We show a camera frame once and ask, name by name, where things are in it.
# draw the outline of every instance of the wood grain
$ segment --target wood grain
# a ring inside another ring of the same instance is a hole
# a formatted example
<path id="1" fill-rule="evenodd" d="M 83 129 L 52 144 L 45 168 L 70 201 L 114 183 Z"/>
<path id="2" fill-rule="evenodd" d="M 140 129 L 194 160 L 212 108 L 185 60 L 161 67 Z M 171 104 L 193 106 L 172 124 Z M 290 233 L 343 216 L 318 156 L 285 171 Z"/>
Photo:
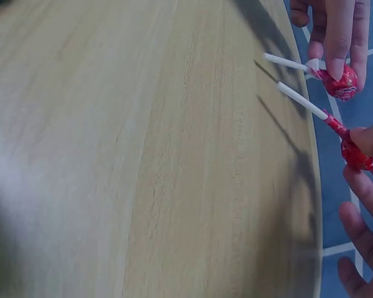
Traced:
<path id="1" fill-rule="evenodd" d="M 0 297 L 316 297 L 282 1 L 0 6 Z"/>

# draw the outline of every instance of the red lollipop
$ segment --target red lollipop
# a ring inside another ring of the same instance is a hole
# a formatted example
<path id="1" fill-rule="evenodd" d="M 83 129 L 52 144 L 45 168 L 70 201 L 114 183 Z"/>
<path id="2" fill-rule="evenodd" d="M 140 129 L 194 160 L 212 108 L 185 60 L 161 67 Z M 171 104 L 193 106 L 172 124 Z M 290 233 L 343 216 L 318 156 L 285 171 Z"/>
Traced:
<path id="1" fill-rule="evenodd" d="M 333 97 L 342 101 L 350 100 L 357 92 L 358 78 L 355 71 L 348 65 L 344 65 L 344 73 L 339 81 L 333 79 L 327 70 L 322 70 L 319 66 L 319 59 L 311 59 L 306 65 L 274 56 L 268 53 L 264 54 L 264 58 L 271 62 L 303 70 L 309 73 L 316 79 L 320 79 L 326 88 L 326 91 Z"/>
<path id="2" fill-rule="evenodd" d="M 333 115 L 322 111 L 312 102 L 305 99 L 302 95 L 283 83 L 279 82 L 277 87 L 279 91 L 288 95 L 290 98 L 306 107 L 314 115 L 318 116 L 340 136 L 341 155 L 349 166 L 355 169 L 362 169 L 364 171 L 370 171 L 373 168 L 373 157 L 368 156 L 360 151 L 360 149 L 352 142 L 349 136 L 349 130 L 347 130 L 340 121 L 334 118 Z"/>
<path id="3" fill-rule="evenodd" d="M 364 171 L 371 171 L 373 168 L 373 157 L 364 154 L 351 140 L 349 130 L 345 128 L 339 120 L 333 115 L 328 115 L 325 122 L 340 136 L 341 138 L 341 156 L 346 163 L 355 169 L 363 169 Z"/>
<path id="4" fill-rule="evenodd" d="M 348 101 L 357 92 L 358 77 L 347 64 L 344 66 L 343 77 L 339 81 L 333 79 L 327 70 L 318 70 L 315 73 L 322 80 L 327 92 L 335 98 Z"/>

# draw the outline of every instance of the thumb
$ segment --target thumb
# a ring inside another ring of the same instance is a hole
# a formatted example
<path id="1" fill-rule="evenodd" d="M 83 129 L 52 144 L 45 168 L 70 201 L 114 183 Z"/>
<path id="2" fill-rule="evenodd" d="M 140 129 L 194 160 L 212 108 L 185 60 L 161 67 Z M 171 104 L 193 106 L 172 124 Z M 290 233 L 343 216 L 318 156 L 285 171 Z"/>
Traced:
<path id="1" fill-rule="evenodd" d="M 361 151 L 373 156 L 373 126 L 368 129 L 358 127 L 350 131 L 351 140 Z"/>

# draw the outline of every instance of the lollipop wrapper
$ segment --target lollipop wrapper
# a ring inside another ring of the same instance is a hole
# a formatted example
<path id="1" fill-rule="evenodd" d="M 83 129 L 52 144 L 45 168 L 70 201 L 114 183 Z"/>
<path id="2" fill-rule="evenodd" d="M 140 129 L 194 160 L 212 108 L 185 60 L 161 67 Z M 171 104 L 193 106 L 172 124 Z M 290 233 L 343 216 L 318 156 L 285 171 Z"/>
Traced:
<path id="1" fill-rule="evenodd" d="M 373 157 L 364 154 L 351 140 L 349 130 L 337 120 L 333 115 L 330 115 L 325 122 L 340 136 L 341 138 L 341 156 L 346 163 L 354 168 L 364 171 L 370 171 L 373 168 Z"/>
<path id="2" fill-rule="evenodd" d="M 306 63 L 312 77 L 322 81 L 329 95 L 342 101 L 348 101 L 357 93 L 358 78 L 355 71 L 345 64 L 343 77 L 336 81 L 327 70 L 320 68 L 319 59 L 312 59 Z"/>

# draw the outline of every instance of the white lollipop stick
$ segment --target white lollipop stick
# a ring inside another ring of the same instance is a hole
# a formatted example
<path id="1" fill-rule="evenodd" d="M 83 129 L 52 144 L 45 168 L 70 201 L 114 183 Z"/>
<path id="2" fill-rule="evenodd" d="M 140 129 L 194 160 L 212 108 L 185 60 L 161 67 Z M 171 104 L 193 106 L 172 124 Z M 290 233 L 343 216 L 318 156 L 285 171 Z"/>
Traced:
<path id="1" fill-rule="evenodd" d="M 277 85 L 277 88 L 279 91 L 286 94 L 288 97 L 294 99 L 299 104 L 304 106 L 307 110 L 309 110 L 312 114 L 317 115 L 320 119 L 326 120 L 329 116 L 323 112 L 319 107 L 314 105 L 312 102 L 304 98 L 303 96 L 299 95 L 296 91 L 294 91 L 292 88 L 286 86 L 282 82 L 279 82 Z"/>
<path id="2" fill-rule="evenodd" d="M 276 64 L 280 64 L 280 65 L 283 65 L 283 66 L 288 66 L 288 67 L 294 68 L 296 70 L 303 70 L 306 73 L 310 72 L 309 67 L 307 67 L 304 64 L 294 62 L 292 60 L 288 60 L 288 59 L 285 59 L 285 58 L 280 58 L 278 56 L 274 56 L 274 55 L 271 55 L 271 54 L 268 54 L 268 53 L 264 54 L 264 58 L 266 60 L 274 62 Z"/>

